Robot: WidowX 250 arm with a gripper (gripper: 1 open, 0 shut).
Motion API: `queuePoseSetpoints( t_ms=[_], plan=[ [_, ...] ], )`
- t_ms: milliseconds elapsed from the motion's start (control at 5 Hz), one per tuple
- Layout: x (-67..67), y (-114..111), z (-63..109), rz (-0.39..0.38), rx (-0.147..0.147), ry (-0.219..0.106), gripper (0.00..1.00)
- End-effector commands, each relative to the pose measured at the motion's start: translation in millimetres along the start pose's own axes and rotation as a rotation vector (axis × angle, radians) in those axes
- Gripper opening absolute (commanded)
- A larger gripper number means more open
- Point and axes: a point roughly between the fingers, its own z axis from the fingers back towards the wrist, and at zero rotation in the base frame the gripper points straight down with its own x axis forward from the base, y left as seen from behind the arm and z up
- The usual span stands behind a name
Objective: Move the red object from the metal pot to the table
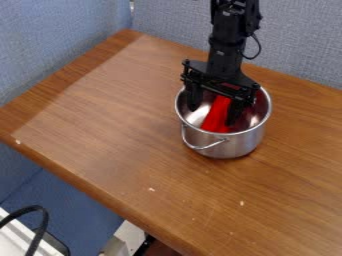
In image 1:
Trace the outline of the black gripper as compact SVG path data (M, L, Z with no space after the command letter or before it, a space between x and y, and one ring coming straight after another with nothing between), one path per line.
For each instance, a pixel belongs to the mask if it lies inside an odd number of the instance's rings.
M231 99L225 125L232 126L248 102L255 101L260 85L243 73L244 45L212 46L207 61L184 59L180 80L187 91L187 106L195 111L203 101L204 92Z

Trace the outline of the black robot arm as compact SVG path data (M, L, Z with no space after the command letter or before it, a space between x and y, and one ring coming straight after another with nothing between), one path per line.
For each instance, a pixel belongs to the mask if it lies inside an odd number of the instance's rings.
M195 111L199 108L205 91L228 98L225 126L233 125L243 110L255 103L260 89L260 85L241 71L243 59L252 60L259 55L247 57L244 48L248 37L258 42L255 31L260 20L259 0L211 0L208 59L205 62L184 59L181 63L180 80L188 109Z

